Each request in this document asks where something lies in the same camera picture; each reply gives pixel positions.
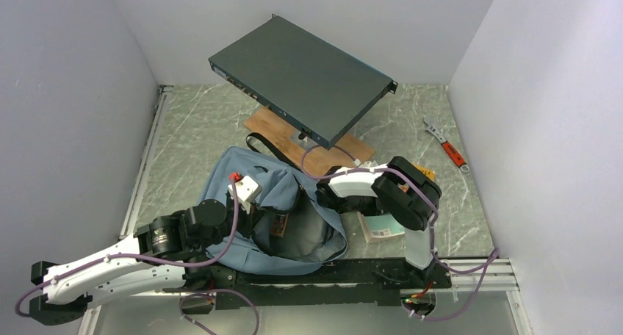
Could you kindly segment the blue student backpack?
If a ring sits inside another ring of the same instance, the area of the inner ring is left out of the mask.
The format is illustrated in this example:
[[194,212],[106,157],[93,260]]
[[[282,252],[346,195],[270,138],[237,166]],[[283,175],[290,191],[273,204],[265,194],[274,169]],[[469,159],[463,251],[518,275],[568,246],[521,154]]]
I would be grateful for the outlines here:
[[[209,175],[200,199],[225,202],[230,174],[251,176],[262,186],[256,199],[267,208],[251,239],[233,238],[206,248],[208,256],[244,273],[305,275],[341,257],[347,234],[341,217],[316,200],[316,182],[297,168],[273,156],[232,146],[224,151]],[[276,215],[289,215],[285,235],[271,237]]]

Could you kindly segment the yellow treehouse book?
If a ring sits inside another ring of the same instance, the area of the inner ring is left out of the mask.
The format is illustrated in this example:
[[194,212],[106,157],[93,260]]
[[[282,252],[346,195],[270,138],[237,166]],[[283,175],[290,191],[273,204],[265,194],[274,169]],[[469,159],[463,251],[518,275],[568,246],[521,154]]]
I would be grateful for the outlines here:
[[419,171],[421,171],[427,178],[429,178],[431,181],[435,181],[436,178],[436,173],[434,170],[431,170],[429,168],[423,167],[421,165],[418,164],[413,164],[413,166],[418,169]]

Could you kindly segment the orange cartoon book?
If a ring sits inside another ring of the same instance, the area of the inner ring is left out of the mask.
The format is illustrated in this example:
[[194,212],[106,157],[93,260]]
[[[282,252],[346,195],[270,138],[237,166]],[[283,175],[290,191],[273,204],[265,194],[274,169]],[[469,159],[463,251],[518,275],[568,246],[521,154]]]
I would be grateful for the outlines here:
[[287,228],[289,215],[276,215],[271,227],[270,227],[270,236],[271,237],[279,237],[282,238],[285,235],[285,230]]

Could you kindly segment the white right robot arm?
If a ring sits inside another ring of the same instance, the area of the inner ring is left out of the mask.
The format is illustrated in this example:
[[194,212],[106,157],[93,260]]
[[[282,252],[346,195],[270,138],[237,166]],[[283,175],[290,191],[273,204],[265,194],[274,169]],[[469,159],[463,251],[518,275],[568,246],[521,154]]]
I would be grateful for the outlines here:
[[332,167],[317,179],[319,205],[338,213],[390,215],[405,232],[407,282],[423,287],[433,278],[432,223],[438,213],[441,188],[407,159],[369,167]]

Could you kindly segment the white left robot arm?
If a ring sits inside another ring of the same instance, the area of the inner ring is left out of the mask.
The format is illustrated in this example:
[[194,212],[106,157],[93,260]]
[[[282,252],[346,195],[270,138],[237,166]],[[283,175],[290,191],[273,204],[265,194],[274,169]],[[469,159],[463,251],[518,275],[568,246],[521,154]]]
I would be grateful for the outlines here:
[[206,249],[248,237],[262,213],[254,203],[206,199],[196,206],[155,218],[114,245],[76,262],[32,265],[31,282],[40,295],[27,293],[28,311],[15,311],[43,325],[78,320],[88,309],[116,298],[153,289],[200,291],[214,282],[212,268],[223,257]]

